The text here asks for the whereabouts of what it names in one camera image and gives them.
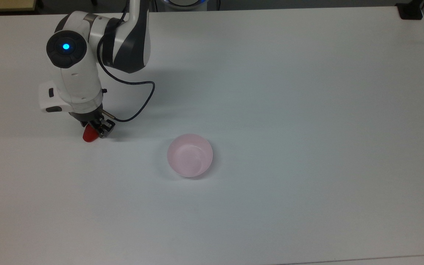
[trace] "floor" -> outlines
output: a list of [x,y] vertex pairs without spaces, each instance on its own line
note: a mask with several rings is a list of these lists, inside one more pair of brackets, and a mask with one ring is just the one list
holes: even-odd
[[[40,14],[67,14],[75,10],[89,13],[121,12],[125,0],[98,0],[92,5],[90,0],[42,0],[44,8]],[[162,0],[156,0],[158,11],[164,11]],[[209,0],[208,10],[217,10],[219,0]],[[281,8],[316,8],[316,7],[374,7],[394,6],[397,2],[409,0],[220,0],[220,10],[262,10]]]

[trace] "white robot link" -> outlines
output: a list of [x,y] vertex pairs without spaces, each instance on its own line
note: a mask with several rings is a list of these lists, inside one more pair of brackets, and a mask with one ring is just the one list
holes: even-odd
[[[39,86],[42,111],[68,112],[83,127],[90,124],[101,138],[108,136],[115,126],[104,115],[116,121],[127,121],[116,119],[103,110],[106,90],[101,88],[96,62],[104,70],[105,65],[127,73],[145,67],[150,57],[148,5],[148,0],[130,0],[121,19],[81,11],[64,17],[47,42],[53,80]],[[129,16],[124,22],[127,10]],[[126,84],[153,84],[150,97],[153,94],[155,84],[151,81],[125,82],[109,75]]]

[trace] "black button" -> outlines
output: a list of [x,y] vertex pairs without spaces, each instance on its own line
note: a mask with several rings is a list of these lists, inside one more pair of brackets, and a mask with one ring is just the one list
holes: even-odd
[[73,56],[74,56],[76,59],[79,59],[79,58],[81,58],[83,55],[84,55],[84,49],[81,49],[81,47],[79,47],[79,46],[78,46],[78,49],[76,49],[76,50],[74,51]]
[[52,37],[50,38],[49,42],[47,43],[47,51],[53,52],[55,50],[55,42],[57,42],[58,37]]
[[57,107],[48,107],[45,110],[47,112],[60,112],[60,111],[62,111],[62,108],[60,108],[59,106],[57,106]]
[[61,56],[56,53],[52,55],[52,62],[61,67],[69,67],[73,63],[70,57]]

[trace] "white table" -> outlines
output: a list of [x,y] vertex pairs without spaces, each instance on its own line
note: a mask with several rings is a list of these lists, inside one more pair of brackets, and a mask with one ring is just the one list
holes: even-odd
[[[424,255],[424,20],[395,7],[159,13],[144,112],[84,143],[38,109],[62,15],[0,17],[0,265],[272,265]],[[100,73],[124,118],[150,87]],[[214,149],[202,178],[172,139]]]

